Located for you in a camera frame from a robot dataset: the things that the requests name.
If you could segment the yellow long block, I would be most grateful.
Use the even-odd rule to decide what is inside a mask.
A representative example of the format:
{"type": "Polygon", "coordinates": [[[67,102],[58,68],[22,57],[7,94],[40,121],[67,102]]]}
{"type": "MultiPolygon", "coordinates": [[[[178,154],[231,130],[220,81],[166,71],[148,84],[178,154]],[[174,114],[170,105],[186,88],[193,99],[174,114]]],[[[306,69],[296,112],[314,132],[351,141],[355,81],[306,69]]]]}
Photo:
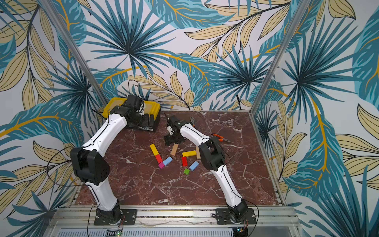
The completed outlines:
{"type": "Polygon", "coordinates": [[[182,153],[182,156],[183,156],[183,157],[193,157],[193,156],[197,156],[197,152],[196,152],[196,151],[183,152],[183,153],[182,153]]]}

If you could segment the yellow short block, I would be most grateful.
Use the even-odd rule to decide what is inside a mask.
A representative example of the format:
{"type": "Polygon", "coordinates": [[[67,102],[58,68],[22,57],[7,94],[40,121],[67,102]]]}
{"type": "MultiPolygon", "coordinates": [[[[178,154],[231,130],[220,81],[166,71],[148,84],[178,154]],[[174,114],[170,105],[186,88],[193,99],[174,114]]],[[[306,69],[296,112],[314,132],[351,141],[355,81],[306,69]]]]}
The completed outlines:
{"type": "Polygon", "coordinates": [[[150,148],[151,148],[151,150],[152,150],[154,156],[159,155],[159,152],[158,152],[158,150],[157,150],[155,144],[151,144],[151,145],[150,145],[150,148]]]}

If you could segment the red block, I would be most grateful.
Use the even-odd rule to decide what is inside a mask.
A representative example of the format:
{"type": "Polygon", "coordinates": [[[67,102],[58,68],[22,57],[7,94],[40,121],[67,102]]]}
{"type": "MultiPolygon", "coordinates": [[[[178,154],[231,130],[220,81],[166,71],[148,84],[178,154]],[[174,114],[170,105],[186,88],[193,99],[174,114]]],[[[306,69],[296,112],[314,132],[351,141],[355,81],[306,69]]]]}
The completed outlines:
{"type": "Polygon", "coordinates": [[[155,158],[156,158],[156,160],[157,160],[158,164],[160,164],[160,163],[162,163],[162,162],[163,162],[163,160],[162,160],[162,158],[161,158],[161,155],[160,155],[160,154],[157,154],[157,155],[155,155],[155,158]]]}
{"type": "Polygon", "coordinates": [[[183,167],[187,167],[188,166],[187,157],[182,157],[182,166],[183,167]]]}

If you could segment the natural wood long block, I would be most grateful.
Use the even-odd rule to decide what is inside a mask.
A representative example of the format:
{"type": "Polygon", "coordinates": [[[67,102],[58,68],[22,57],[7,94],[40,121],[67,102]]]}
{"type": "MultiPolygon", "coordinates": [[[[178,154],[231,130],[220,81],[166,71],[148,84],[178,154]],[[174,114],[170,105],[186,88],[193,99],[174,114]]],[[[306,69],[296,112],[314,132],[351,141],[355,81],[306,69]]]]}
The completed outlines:
{"type": "Polygon", "coordinates": [[[195,148],[195,151],[196,151],[196,159],[197,160],[201,160],[201,156],[200,156],[200,150],[198,147],[195,148]]]}

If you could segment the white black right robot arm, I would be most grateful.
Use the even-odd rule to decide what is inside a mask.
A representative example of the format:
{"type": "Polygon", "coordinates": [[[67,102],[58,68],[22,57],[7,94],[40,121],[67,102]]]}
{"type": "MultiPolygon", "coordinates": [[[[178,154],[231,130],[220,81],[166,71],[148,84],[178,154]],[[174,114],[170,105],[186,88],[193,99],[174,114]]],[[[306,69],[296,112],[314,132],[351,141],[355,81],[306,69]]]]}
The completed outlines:
{"type": "Polygon", "coordinates": [[[203,166],[218,181],[229,210],[230,220],[236,224],[243,221],[248,205],[236,189],[225,162],[226,152],[215,136],[207,136],[193,127],[191,121],[179,120],[175,116],[167,118],[168,134],[164,136],[167,146],[191,141],[198,149],[203,166]]]}

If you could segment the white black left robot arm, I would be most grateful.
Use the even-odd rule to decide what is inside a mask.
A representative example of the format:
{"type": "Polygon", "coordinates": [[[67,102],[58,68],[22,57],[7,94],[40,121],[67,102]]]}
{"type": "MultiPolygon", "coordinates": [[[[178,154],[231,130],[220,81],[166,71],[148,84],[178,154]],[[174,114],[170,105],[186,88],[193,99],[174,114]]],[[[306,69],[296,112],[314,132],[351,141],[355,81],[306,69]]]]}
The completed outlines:
{"type": "Polygon", "coordinates": [[[105,153],[125,128],[155,132],[160,110],[157,102],[144,101],[135,95],[112,98],[103,111],[104,124],[86,143],[70,152],[75,176],[85,183],[97,203],[97,217],[111,225],[122,219],[122,212],[109,184],[110,166],[105,153]]]}

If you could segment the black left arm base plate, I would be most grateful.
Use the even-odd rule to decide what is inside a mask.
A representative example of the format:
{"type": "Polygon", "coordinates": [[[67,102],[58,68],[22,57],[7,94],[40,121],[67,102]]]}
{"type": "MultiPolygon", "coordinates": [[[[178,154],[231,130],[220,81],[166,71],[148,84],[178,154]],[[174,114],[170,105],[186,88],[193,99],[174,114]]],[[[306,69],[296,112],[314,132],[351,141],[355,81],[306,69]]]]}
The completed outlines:
{"type": "Polygon", "coordinates": [[[103,211],[96,209],[95,226],[133,226],[136,221],[137,209],[121,209],[103,211]]]}

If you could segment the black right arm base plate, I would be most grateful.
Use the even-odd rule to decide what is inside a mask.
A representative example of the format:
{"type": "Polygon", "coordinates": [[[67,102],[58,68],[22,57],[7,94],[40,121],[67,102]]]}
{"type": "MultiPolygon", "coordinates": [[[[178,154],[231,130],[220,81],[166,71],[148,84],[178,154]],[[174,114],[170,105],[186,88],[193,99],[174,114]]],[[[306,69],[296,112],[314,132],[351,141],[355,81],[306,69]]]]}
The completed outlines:
{"type": "Polygon", "coordinates": [[[228,208],[217,208],[212,216],[216,219],[218,225],[252,225],[257,223],[257,216],[251,208],[247,209],[243,214],[236,214],[228,208]]]}

